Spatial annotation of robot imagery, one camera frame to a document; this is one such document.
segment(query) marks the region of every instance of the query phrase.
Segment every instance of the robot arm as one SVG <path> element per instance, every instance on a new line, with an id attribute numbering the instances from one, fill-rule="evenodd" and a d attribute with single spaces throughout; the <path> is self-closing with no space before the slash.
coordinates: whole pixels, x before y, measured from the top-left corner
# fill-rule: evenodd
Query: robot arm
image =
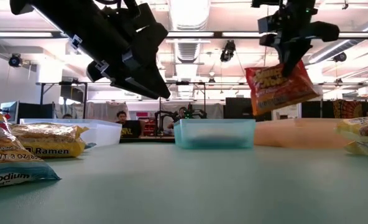
<path id="1" fill-rule="evenodd" d="M 194 118 L 194 116 L 199 116 L 201 119 L 208 118 L 208 114 L 203 110 L 191 110 L 185 112 L 185 118 L 187 119 Z"/>
<path id="2" fill-rule="evenodd" d="M 71 46 L 87 53 L 94 61 L 87 75 L 92 82 L 111 80 L 111 86 L 149 98 L 168 98 L 170 92 L 156 65 L 158 46 L 168 32 L 155 20 L 147 3 L 121 0 L 117 9 L 99 7 L 93 0 L 10 0 L 15 15 L 34 9 L 53 22 L 71 39 Z"/>
<path id="3" fill-rule="evenodd" d="M 155 113 L 155 136 L 158 133 L 163 132 L 163 119 L 167 116 L 172 118 L 174 123 L 179 120 L 177 111 L 174 112 L 174 113 L 170 112 L 170 111 L 158 111 L 158 112 L 156 112 Z"/>
<path id="4" fill-rule="evenodd" d="M 296 64 L 312 48 L 311 39 L 319 37 L 323 42 L 338 40 L 339 27 L 316 21 L 311 17 L 318 13 L 315 0 L 253 0 L 252 7 L 266 4 L 279 6 L 277 12 L 258 20 L 259 32 L 270 33 L 260 38 L 260 45 L 273 47 L 283 63 L 282 75 L 291 74 Z"/>

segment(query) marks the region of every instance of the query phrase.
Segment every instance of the air duct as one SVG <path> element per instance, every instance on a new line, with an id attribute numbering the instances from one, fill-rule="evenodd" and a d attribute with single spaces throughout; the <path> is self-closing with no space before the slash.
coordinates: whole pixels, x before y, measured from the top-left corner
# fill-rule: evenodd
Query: air duct
<path id="1" fill-rule="evenodd" d="M 368 22 L 364 24 L 361 29 L 363 32 L 368 32 Z M 359 40 L 343 40 L 340 42 L 335 42 L 333 44 L 328 45 L 324 49 L 320 50 L 319 52 L 313 53 L 309 58 L 308 61 L 310 63 L 320 63 L 324 60 L 327 60 L 329 58 L 333 58 L 337 54 L 340 54 L 341 52 L 350 49 L 351 47 L 363 42 L 365 40 L 359 39 Z"/>
<path id="2" fill-rule="evenodd" d="M 169 13 L 174 31 L 203 31 L 209 18 L 211 0 L 170 0 Z M 196 77 L 198 66 L 193 64 L 199 59 L 201 44 L 190 40 L 180 40 L 175 45 L 176 74 L 178 80 Z"/>

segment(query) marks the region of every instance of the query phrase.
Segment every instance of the security camera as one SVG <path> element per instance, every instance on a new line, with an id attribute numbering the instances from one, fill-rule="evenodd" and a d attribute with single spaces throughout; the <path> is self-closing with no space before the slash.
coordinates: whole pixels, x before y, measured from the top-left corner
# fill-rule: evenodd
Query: security camera
<path id="1" fill-rule="evenodd" d="M 12 54 L 9 59 L 9 65 L 13 68 L 20 68 L 22 66 L 21 54 Z"/>
<path id="2" fill-rule="evenodd" d="M 344 52 L 341 52 L 340 54 L 333 57 L 334 62 L 344 62 L 347 60 L 347 55 Z"/>
<path id="3" fill-rule="evenodd" d="M 220 61 L 228 62 L 234 56 L 234 52 L 236 50 L 235 42 L 233 40 L 227 41 L 226 45 L 221 52 Z"/>

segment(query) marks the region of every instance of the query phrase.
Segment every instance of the ceiling pipe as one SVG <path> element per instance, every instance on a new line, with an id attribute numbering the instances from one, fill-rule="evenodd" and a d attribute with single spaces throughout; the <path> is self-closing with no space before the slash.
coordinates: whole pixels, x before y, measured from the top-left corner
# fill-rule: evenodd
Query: ceiling pipe
<path id="1" fill-rule="evenodd" d="M 169 14 L 174 31 L 206 30 L 209 18 L 211 0 L 169 0 Z M 198 65 L 194 64 L 200 55 L 200 43 L 174 43 L 175 65 L 177 77 L 180 80 L 193 81 Z M 193 86 L 180 86 L 185 91 L 193 91 Z"/>
<path id="2" fill-rule="evenodd" d="M 368 73 L 368 67 L 366 67 L 366 68 L 367 68 L 366 70 L 365 70 L 365 68 L 363 68 L 362 71 L 360 71 L 360 72 L 351 72 L 351 73 L 345 74 L 344 76 L 342 76 L 342 78 L 352 78 L 352 77 L 355 77 L 355 76 L 366 74 L 366 73 Z M 349 87 L 351 87 L 351 86 L 344 85 L 344 86 L 337 87 L 334 90 L 327 91 L 325 93 L 330 93 L 332 91 L 337 91 L 337 90 L 343 90 L 343 89 L 347 89 Z"/>
<path id="3" fill-rule="evenodd" d="M 347 74 L 344 74 L 344 75 L 340 75 L 338 76 L 337 78 L 354 78 L 356 76 L 359 76 L 359 75 L 363 75 L 365 73 L 368 73 L 368 66 L 356 71 L 356 72 L 349 72 Z"/>
<path id="4" fill-rule="evenodd" d="M 368 22 L 365 23 L 363 26 L 360 27 L 360 29 L 363 32 L 368 32 Z M 340 54 L 341 52 L 350 49 L 351 47 L 365 41 L 364 39 L 359 40 L 342 40 L 339 42 L 334 42 L 332 44 L 329 44 L 327 47 L 323 48 L 322 50 L 313 53 L 309 58 L 308 62 L 310 64 L 314 63 L 320 63 L 324 60 L 333 58 L 337 54 Z"/>

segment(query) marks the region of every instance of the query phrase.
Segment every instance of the computer monitor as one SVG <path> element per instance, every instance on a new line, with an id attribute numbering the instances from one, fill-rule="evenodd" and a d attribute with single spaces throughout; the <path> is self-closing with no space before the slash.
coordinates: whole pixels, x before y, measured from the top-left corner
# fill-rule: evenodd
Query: computer monitor
<path id="1" fill-rule="evenodd" d="M 3 114 L 7 118 L 7 121 L 12 124 L 17 124 L 18 109 L 19 101 L 0 104 L 1 114 Z"/>

